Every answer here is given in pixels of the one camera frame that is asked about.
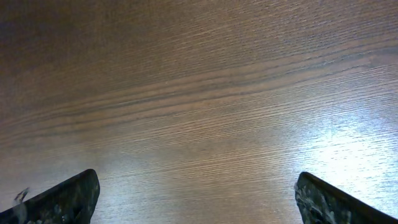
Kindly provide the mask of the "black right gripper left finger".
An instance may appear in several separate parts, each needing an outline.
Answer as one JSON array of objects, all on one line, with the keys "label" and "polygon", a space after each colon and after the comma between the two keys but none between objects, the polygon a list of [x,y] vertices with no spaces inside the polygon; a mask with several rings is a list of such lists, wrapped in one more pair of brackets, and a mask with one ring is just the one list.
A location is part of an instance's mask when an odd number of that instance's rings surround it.
[{"label": "black right gripper left finger", "polygon": [[14,206],[1,212],[1,224],[89,224],[99,195],[94,169],[87,169],[28,200],[26,188],[14,198]]}]

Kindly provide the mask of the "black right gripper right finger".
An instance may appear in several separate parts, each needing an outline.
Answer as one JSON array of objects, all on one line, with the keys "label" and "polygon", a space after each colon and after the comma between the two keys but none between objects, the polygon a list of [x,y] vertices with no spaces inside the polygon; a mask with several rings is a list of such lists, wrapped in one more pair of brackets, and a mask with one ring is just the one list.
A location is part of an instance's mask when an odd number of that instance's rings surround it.
[{"label": "black right gripper right finger", "polygon": [[295,201],[304,224],[397,224],[389,216],[309,172],[295,183]]}]

